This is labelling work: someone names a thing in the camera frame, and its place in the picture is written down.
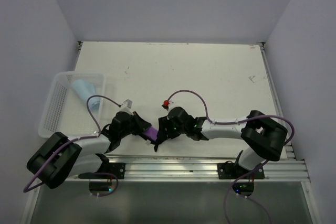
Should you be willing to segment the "light blue towel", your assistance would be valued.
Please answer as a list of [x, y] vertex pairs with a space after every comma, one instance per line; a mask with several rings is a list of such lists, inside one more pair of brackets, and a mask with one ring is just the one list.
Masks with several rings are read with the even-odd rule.
[[[78, 97], [84, 102], [84, 104], [87, 103], [88, 99], [91, 96], [97, 95], [95, 85], [85, 79], [79, 79], [72, 82], [71, 88], [78, 95]], [[98, 110], [100, 106], [100, 98], [96, 96], [91, 98], [89, 100], [88, 105], [91, 111]]]

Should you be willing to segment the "dark grey towel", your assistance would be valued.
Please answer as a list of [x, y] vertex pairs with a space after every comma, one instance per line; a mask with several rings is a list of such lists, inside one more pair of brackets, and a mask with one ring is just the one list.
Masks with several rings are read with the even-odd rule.
[[157, 129], [154, 127], [149, 127], [147, 130], [140, 134], [146, 141], [149, 141], [154, 147], [154, 151], [157, 152], [159, 146], [164, 142], [164, 137], [162, 134], [159, 133]]

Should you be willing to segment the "aluminium mounting rail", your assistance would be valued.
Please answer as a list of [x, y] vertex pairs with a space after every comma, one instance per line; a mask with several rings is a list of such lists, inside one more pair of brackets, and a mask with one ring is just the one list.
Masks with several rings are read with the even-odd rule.
[[[232, 159], [191, 157], [149, 157], [108, 155], [110, 164], [123, 163], [124, 181], [128, 182], [216, 182], [217, 165]], [[265, 178], [260, 182], [308, 182], [304, 161], [283, 159], [263, 167]]]

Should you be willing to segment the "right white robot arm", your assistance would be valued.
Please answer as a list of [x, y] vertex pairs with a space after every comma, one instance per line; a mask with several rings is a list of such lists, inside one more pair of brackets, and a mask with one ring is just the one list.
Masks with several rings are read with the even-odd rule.
[[218, 138], [243, 140], [248, 148], [239, 152], [235, 162], [223, 164], [220, 169], [230, 178], [246, 178], [262, 162], [280, 160], [288, 130], [257, 110], [252, 110], [245, 119], [233, 123], [213, 123], [205, 116], [194, 118], [177, 106], [170, 109], [167, 116], [159, 118], [154, 149], [182, 134], [194, 141]]

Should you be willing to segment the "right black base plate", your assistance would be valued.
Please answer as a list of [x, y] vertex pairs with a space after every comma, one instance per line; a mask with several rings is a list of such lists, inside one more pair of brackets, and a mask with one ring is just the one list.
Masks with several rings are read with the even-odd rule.
[[248, 171], [240, 167], [237, 162], [232, 161], [217, 163], [217, 174], [219, 179], [265, 179], [263, 168], [258, 168], [255, 171]]

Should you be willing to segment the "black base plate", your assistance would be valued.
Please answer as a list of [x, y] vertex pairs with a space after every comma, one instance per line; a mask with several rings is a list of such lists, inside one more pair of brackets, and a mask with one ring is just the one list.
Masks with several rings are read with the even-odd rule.
[[248, 171], [240, 167], [237, 162], [232, 161], [217, 163], [217, 174], [219, 179], [265, 179], [263, 168], [258, 168], [255, 171]]
[[78, 175], [80, 179], [110, 179], [114, 175], [117, 179], [124, 179], [125, 163], [105, 163], [97, 172]]

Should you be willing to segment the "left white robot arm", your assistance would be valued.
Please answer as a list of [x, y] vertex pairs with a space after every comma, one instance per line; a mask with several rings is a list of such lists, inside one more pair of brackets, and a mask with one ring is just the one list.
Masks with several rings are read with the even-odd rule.
[[136, 112], [118, 112], [99, 134], [70, 140], [62, 132], [54, 133], [29, 159], [27, 169], [50, 189], [57, 188], [70, 176], [114, 179], [107, 153], [119, 147], [129, 135], [156, 143], [158, 131]]

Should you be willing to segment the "white plastic basket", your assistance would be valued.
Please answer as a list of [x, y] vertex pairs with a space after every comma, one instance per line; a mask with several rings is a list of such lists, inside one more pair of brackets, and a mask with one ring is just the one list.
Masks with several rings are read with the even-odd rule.
[[[96, 111], [89, 109], [87, 103], [78, 97], [71, 88], [72, 82], [85, 79], [94, 84], [96, 97], [100, 98], [100, 106]], [[55, 132], [62, 132], [68, 136], [80, 136], [97, 133], [98, 127], [94, 119], [99, 122], [103, 107], [106, 87], [106, 77], [101, 73], [67, 71], [58, 73], [51, 84], [48, 98], [40, 120], [38, 135], [49, 138]]]

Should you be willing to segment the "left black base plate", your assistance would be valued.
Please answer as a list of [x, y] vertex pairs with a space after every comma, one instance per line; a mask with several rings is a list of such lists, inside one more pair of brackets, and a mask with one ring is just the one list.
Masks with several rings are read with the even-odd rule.
[[125, 163], [105, 163], [97, 172], [78, 175], [80, 179], [110, 179], [114, 175], [117, 179], [124, 179]]

